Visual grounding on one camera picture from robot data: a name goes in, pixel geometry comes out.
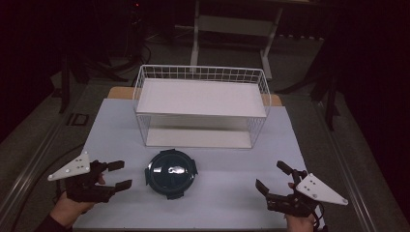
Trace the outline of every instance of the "white wire rack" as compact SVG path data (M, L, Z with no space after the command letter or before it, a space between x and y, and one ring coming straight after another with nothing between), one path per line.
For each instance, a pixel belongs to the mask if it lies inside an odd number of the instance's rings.
M140 127L142 138L147 144L148 132L151 124L151 116L138 114L137 108L144 82L147 78L197 80L197 81L221 81L231 83L247 83L257 85L263 103L266 117L271 106L271 96L266 81L265 73L260 69L229 68L229 67L204 67L204 66L164 66L144 65L141 66L135 83L133 93L133 107L137 122ZM256 142L257 136L263 127L266 118L248 117L247 126L251 147Z

